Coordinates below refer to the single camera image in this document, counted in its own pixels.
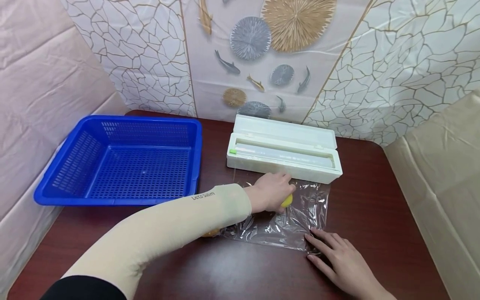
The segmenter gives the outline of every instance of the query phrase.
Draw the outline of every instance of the dispenser lid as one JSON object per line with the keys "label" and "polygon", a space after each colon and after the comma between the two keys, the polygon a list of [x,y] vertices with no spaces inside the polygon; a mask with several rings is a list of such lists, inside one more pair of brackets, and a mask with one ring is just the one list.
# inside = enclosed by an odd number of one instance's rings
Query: dispenser lid
{"label": "dispenser lid", "polygon": [[335,132],[330,129],[238,115],[233,132],[280,141],[336,149]]}

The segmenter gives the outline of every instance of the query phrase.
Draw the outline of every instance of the hand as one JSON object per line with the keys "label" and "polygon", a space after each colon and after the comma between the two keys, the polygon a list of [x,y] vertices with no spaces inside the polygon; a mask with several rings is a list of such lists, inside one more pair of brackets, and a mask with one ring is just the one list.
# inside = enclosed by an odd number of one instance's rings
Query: hand
{"label": "hand", "polygon": [[296,189],[295,185],[288,183],[290,179],[292,177],[287,173],[268,173],[261,176],[253,186],[244,188],[252,203],[252,213],[264,210],[284,213],[285,208],[280,205]]}
{"label": "hand", "polygon": [[308,255],[307,258],[336,286],[362,300],[395,299],[382,287],[360,252],[347,239],[318,229],[312,229],[312,233],[330,247],[308,234],[305,234],[305,239],[328,258],[333,269],[314,255]]}

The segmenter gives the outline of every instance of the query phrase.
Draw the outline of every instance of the plastic wrap sheet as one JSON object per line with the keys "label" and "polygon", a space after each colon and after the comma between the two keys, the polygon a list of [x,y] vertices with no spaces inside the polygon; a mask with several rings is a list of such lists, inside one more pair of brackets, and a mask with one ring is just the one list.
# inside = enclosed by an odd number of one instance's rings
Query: plastic wrap sheet
{"label": "plastic wrap sheet", "polygon": [[[234,183],[243,187],[253,185],[262,174],[236,170]],[[329,184],[293,179],[297,186],[293,203],[285,214],[262,212],[245,221],[224,228],[220,235],[232,240],[314,252],[305,243],[303,235],[311,227],[324,228],[326,224]]]}

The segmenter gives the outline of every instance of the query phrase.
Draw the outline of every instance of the wooden table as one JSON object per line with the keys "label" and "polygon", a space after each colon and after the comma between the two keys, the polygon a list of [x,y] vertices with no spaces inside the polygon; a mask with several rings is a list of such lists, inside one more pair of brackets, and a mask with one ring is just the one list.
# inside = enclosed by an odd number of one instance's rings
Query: wooden table
{"label": "wooden table", "polygon": [[[204,147],[199,192],[204,192],[232,183],[233,170],[226,167],[225,153],[233,124],[200,121]],[[344,174],[332,183],[326,230],[349,239],[399,300],[448,299],[382,148],[344,138],[337,143]],[[140,209],[65,207],[8,299],[39,299],[98,238]],[[199,239],[154,262],[142,277],[136,299],[346,297],[300,251],[218,238]]]}

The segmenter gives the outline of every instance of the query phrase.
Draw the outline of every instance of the black sleeve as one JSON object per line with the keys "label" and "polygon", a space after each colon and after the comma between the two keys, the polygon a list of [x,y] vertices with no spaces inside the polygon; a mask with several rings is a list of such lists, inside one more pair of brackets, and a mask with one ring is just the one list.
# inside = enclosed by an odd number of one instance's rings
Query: black sleeve
{"label": "black sleeve", "polygon": [[90,276],[69,276],[55,282],[40,300],[127,300],[113,284]]}

